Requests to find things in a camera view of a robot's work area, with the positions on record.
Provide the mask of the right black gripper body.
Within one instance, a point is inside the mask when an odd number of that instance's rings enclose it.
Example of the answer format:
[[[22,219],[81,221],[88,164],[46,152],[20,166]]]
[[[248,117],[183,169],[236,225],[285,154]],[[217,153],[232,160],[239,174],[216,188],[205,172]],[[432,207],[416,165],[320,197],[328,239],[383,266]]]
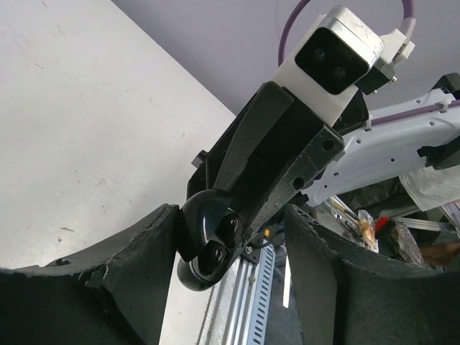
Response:
[[[258,91],[188,182],[186,219],[272,219],[344,155],[369,112],[361,92],[328,125],[289,91]]]

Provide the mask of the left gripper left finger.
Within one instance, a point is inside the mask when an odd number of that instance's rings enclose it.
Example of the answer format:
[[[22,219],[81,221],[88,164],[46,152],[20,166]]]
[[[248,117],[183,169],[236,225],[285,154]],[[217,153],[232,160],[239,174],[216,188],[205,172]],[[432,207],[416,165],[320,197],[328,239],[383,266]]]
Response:
[[[178,207],[44,267],[1,271],[3,344],[157,344]]]

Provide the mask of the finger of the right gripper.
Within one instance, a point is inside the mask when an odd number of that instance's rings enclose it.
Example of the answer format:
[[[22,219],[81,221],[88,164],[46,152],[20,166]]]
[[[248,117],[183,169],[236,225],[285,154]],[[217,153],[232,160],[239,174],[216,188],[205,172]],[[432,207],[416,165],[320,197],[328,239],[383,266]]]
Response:
[[[270,81],[253,95],[206,157],[206,189],[231,192],[264,139],[282,142],[295,132],[295,97]]]
[[[237,258],[260,228],[343,149],[343,139],[330,127],[285,142],[264,139],[231,190],[232,205],[244,225],[231,257]]]

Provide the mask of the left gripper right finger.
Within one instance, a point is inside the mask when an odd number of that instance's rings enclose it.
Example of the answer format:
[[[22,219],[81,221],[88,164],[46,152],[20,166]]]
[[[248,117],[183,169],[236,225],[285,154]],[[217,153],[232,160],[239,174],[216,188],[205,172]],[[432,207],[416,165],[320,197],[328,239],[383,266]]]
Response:
[[[285,209],[304,344],[457,344],[459,273],[371,252]]]

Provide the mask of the black earbud case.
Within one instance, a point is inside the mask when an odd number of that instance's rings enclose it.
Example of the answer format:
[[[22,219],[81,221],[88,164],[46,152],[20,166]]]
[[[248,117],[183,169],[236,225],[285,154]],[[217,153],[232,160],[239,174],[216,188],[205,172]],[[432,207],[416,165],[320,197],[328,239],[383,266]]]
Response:
[[[207,188],[189,190],[175,220],[179,281],[194,292],[218,283],[254,238],[252,194]]]

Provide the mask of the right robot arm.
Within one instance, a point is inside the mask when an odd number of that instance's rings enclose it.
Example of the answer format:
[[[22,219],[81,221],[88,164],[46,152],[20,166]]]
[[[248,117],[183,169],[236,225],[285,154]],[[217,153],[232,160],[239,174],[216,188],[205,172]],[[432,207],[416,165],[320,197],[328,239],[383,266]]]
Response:
[[[308,76],[264,83],[188,182],[178,250],[225,265],[289,203],[316,206],[422,167],[459,163],[457,74],[418,100],[369,113],[355,86]]]

